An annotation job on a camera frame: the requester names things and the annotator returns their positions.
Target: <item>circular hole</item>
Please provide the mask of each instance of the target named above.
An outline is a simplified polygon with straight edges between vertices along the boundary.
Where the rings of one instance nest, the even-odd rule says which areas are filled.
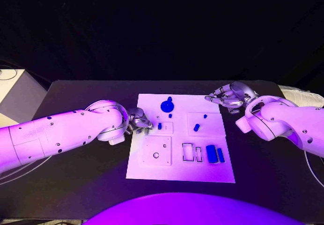
[[[313,142],[313,137],[307,139],[309,144]]]

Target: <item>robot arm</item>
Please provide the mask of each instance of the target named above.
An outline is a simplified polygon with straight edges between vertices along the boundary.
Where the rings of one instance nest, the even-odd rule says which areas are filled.
[[[281,97],[260,96],[241,82],[221,87],[205,99],[228,107],[232,114],[240,112],[238,107],[247,107],[245,116],[237,121],[244,133],[254,130],[267,141],[284,136],[300,149],[324,157],[324,110],[322,108],[299,107],[294,102]]]
[[[0,128],[0,173],[99,140],[111,145],[124,133],[153,128],[140,108],[127,111],[114,101],[96,102],[86,110],[48,116]]]

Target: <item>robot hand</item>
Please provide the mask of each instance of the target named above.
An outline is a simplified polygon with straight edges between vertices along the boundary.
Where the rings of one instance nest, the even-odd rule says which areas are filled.
[[[254,130],[267,141],[287,137],[300,149],[324,157],[324,109],[299,107],[290,100],[276,96],[260,96],[243,82],[221,87],[205,99],[245,116],[237,121],[244,133]]]
[[[42,158],[90,144],[96,137],[111,145],[126,140],[124,133],[153,129],[145,111],[130,111],[114,101],[97,101],[74,110],[0,128],[0,173]]]

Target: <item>black table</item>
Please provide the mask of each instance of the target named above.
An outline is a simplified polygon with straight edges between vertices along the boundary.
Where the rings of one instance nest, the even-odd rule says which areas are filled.
[[[126,108],[137,106],[140,93],[207,95],[230,81],[57,81],[35,119],[86,109],[101,99]],[[284,97],[273,82],[248,81],[261,95]],[[271,142],[244,134],[221,108],[237,184],[126,179],[132,136],[111,146],[90,145],[54,156],[27,176],[0,186],[0,218],[88,219],[120,202],[163,192],[192,192],[244,200],[303,222],[324,221],[324,188],[317,183],[304,152],[286,138]],[[323,175],[320,158],[310,154]]]

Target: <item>white board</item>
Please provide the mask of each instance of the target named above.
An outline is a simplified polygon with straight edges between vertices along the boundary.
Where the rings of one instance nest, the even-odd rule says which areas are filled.
[[[175,109],[166,113],[162,103],[169,97]],[[155,129],[147,136],[145,132],[133,134],[127,179],[235,183],[218,104],[208,102],[205,96],[140,94],[137,107],[145,110]],[[208,145],[222,149],[224,163],[209,163]],[[185,160],[185,152],[195,157],[194,161]]]

